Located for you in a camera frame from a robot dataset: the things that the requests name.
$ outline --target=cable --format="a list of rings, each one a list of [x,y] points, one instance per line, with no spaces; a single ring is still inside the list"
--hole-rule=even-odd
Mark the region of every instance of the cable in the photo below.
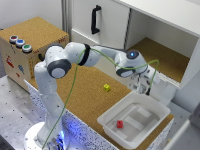
[[[50,133],[49,133],[49,135],[48,135],[48,137],[47,137],[47,139],[46,139],[44,145],[42,146],[42,150],[44,149],[45,145],[47,144],[47,141],[49,140],[49,137],[51,136],[51,133],[53,132],[53,130],[55,129],[56,125],[58,124],[58,122],[60,121],[60,119],[61,119],[61,117],[62,117],[62,115],[63,115],[63,112],[64,112],[64,110],[65,110],[65,108],[66,108],[67,102],[69,101],[69,98],[70,98],[70,96],[71,96],[72,90],[73,90],[73,88],[74,88],[74,84],[75,84],[75,81],[76,81],[76,74],[77,74],[77,69],[78,69],[78,64],[79,64],[80,58],[81,58],[82,54],[85,52],[85,50],[86,50],[86,49],[84,49],[84,50],[80,53],[80,55],[79,55],[78,61],[77,61],[77,63],[76,63],[75,75],[74,75],[74,80],[73,80],[73,83],[72,83],[71,90],[70,90],[70,92],[69,92],[69,95],[68,95],[68,97],[67,97],[67,100],[65,101],[64,107],[63,107],[63,109],[62,109],[62,112],[61,112],[61,114],[60,114],[58,120],[56,121],[56,123],[55,123],[55,125],[53,126],[52,130],[50,131]],[[158,68],[158,65],[159,65],[159,60],[157,60],[157,59],[156,59],[156,60],[152,60],[152,61],[150,61],[150,62],[148,62],[148,63],[146,63],[146,64],[144,64],[144,65],[142,65],[142,66],[140,66],[140,67],[136,67],[136,68],[124,68],[124,67],[121,67],[121,66],[117,65],[113,60],[111,60],[110,58],[108,58],[108,56],[106,56],[104,53],[102,53],[102,52],[100,52],[100,51],[98,51],[98,50],[96,50],[96,49],[91,49],[91,50],[100,53],[101,55],[103,55],[104,57],[106,57],[112,64],[114,64],[115,66],[118,66],[118,67],[120,67],[120,68],[122,68],[122,69],[125,69],[125,70],[139,69],[139,68],[142,68],[142,67],[144,67],[144,66],[147,66],[148,64],[152,64],[152,63],[154,63],[154,62],[157,62],[156,69],[155,69],[155,71],[154,71],[153,78],[151,79],[150,87],[149,87],[149,89],[148,89],[148,91],[149,91],[149,93],[150,93],[150,89],[151,89],[151,86],[152,86],[152,83],[153,83],[153,79],[154,79],[154,77],[155,77],[155,74],[156,74],[156,71],[157,71],[157,68]]]

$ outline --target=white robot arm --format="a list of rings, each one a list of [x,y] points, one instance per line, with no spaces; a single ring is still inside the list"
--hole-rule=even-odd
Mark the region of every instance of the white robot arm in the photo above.
[[[136,50],[130,50],[125,53],[108,47],[90,47],[86,44],[79,44],[74,42],[67,44],[64,49],[58,44],[51,45],[45,54],[44,61],[38,63],[34,70],[40,97],[47,109],[45,124],[38,132],[37,137],[35,137],[35,141],[37,141],[36,144],[39,147],[42,147],[45,144],[45,140],[47,139],[54,124],[58,120],[60,114],[62,113],[62,108],[64,107],[62,100],[56,92],[57,84],[55,79],[62,78],[67,74],[67,72],[71,69],[71,64],[77,63],[79,56],[84,49],[86,50],[80,57],[79,62],[79,65],[81,66],[84,65],[91,67],[99,61],[102,55],[97,51],[91,50],[95,49],[114,60],[114,62],[118,65],[116,66],[116,74],[120,77],[128,77],[132,74],[140,74],[148,80],[153,78],[155,69],[149,65],[135,70],[126,70],[120,68],[136,68],[146,64],[143,56]],[[160,79],[158,75],[156,75],[154,77],[154,82],[159,83],[159,80]],[[49,137],[47,145],[60,137],[62,130],[62,121],[59,121],[56,128],[53,130],[51,136]]]

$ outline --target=brown box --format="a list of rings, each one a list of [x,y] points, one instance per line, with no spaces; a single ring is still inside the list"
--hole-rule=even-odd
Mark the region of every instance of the brown box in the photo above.
[[[12,35],[25,40],[33,51],[23,53],[9,42]],[[36,17],[0,31],[0,50],[7,75],[28,91],[24,79],[34,78],[34,66],[40,62],[39,54],[45,55],[51,43],[60,43],[63,47],[69,42],[69,35],[40,17]]]

